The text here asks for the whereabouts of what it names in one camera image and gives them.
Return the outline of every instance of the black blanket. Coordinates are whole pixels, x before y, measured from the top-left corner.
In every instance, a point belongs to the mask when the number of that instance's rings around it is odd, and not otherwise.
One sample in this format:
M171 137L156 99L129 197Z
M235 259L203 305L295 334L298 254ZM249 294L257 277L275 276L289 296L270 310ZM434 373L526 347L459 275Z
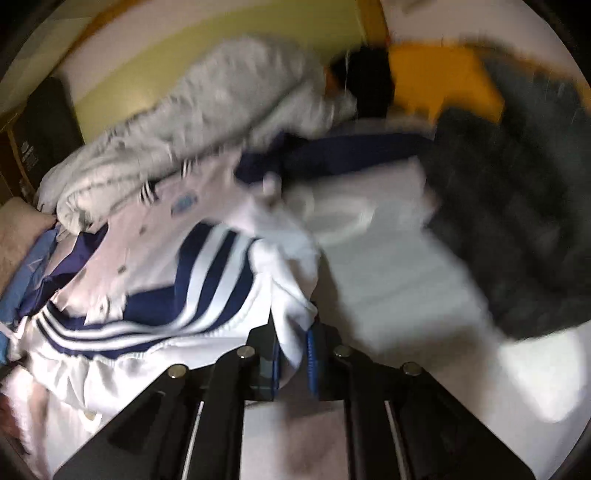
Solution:
M421 157L428 227L469 267L495 323L527 338L591 319L591 118L573 84L485 60L500 125L449 109Z

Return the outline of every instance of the yellow cloth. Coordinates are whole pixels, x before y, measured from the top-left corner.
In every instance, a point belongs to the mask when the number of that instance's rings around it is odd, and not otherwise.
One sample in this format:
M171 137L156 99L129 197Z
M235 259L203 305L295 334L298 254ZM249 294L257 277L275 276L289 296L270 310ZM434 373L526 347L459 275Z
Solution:
M561 77L530 61L517 62L525 71L543 68L551 77ZM435 122L446 107L458 106L492 122L501 120L505 102L473 47L396 44L389 48L389 63L396 85L394 103L406 113ZM591 105L589 87L577 86Z

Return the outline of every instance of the light blue fabric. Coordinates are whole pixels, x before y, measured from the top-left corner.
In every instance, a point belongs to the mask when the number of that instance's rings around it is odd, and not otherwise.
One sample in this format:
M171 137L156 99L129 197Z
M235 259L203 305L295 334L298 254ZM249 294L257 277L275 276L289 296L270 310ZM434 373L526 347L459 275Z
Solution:
M23 297L41 282L49 257L56 249L57 234L58 228L55 227L37 239L0 297L0 321L8 327L16 327L19 321L17 310ZM0 364L7 362L7 347L8 339L0 333Z

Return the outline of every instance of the beige pillow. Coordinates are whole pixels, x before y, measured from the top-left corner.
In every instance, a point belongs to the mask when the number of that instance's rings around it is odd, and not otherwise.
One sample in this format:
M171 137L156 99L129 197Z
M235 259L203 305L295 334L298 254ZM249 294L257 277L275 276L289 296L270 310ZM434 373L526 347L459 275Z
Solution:
M0 295L39 236L56 222L20 198L0 207Z

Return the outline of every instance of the metal bolt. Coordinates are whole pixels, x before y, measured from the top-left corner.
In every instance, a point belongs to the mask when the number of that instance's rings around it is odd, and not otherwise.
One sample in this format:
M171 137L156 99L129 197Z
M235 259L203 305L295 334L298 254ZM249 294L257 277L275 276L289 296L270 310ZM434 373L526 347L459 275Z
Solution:
M181 378L187 373L187 367L182 364L176 364L168 369L168 376L170 378Z
M250 345L245 345L236 350L236 353L240 358L250 358L256 353L256 350Z
M420 374L423 373L423 367L415 362L406 362L402 366L402 371L406 375L410 375L411 377L418 377Z
M339 358L347 358L353 353L353 349L349 345L336 346L333 353Z

